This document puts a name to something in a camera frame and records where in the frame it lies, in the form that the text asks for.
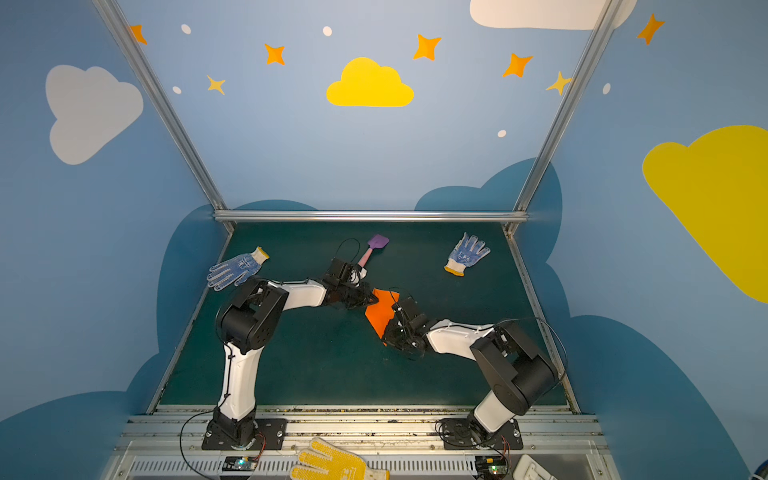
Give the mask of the orange square paper sheet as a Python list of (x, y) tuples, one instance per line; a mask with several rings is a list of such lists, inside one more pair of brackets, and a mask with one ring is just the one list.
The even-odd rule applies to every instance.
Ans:
[(400, 294), (380, 289), (374, 289), (373, 294), (377, 302), (366, 308), (365, 316), (382, 343), (387, 345), (384, 341), (385, 329), (395, 316), (395, 303), (399, 300)]

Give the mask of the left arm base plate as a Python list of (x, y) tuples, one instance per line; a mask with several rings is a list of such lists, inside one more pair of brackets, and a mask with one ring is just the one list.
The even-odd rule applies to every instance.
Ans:
[(244, 419), (235, 423), (211, 420), (201, 448), (221, 451), (280, 450), (286, 428), (287, 420), (284, 418)]

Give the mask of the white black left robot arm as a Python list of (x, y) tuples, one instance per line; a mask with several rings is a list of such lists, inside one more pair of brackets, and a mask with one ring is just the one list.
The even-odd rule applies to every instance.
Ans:
[(319, 279), (279, 282), (253, 276), (235, 288), (216, 316), (225, 368), (221, 397), (212, 411), (201, 448), (211, 451), (280, 450), (287, 420), (259, 418), (255, 385), (259, 361), (282, 314), (340, 304), (347, 309), (378, 302), (358, 263), (334, 258)]

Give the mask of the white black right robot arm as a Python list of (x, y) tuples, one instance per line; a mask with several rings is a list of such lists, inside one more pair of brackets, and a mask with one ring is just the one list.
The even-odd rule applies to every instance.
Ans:
[(514, 319), (488, 325), (434, 320), (413, 298), (389, 291), (381, 291), (365, 315), (386, 346), (408, 355), (454, 355), (478, 366), (489, 386), (487, 395), (467, 417), (436, 422), (447, 449), (522, 449), (517, 418), (561, 381), (558, 370)]

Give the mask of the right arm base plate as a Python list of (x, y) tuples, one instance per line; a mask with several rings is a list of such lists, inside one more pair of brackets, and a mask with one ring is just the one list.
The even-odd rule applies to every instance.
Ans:
[(522, 433), (515, 418), (498, 431), (488, 432), (468, 418), (444, 418), (435, 424), (435, 431), (447, 450), (496, 449), (522, 450)]

